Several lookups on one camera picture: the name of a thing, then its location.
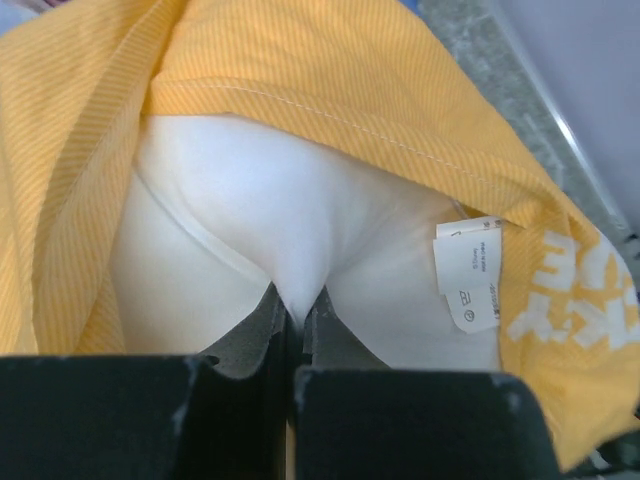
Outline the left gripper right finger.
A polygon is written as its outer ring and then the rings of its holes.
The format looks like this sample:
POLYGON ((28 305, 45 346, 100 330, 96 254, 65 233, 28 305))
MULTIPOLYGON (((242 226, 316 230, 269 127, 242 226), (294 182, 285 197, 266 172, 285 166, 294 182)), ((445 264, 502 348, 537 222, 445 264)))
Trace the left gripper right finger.
POLYGON ((299 479, 558 479, 538 402, 497 372, 399 370, 309 312, 292 392, 299 479))

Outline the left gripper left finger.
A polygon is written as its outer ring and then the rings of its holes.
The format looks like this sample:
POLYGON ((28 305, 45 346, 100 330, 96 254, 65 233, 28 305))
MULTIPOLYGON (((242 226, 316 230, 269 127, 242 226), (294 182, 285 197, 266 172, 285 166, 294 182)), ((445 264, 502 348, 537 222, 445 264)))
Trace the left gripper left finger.
POLYGON ((201 353, 5 357, 5 479, 281 479, 288 315, 274 287, 201 353))

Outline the white pillow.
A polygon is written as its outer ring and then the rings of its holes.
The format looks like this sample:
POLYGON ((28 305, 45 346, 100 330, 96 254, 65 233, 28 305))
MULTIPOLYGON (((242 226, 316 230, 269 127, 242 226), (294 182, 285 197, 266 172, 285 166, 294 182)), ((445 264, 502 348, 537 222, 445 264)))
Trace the white pillow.
POLYGON ((233 115, 141 128, 111 275, 131 353, 195 353, 274 286, 296 328, 322 291, 395 368, 496 370, 495 327, 461 329, 432 243, 447 196, 233 115))

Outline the yellow Mickey Mouse pillowcase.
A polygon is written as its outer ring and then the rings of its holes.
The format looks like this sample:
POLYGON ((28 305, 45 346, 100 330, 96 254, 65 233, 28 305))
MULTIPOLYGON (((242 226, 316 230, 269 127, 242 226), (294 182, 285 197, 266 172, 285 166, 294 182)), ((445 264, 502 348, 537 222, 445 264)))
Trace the yellow Mickey Mouse pillowcase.
POLYGON ((73 1, 1 39, 1 350, 122 352, 107 261, 143 114, 236 113, 503 218, 500 354, 563 469, 638 429, 612 245, 396 1, 73 1))

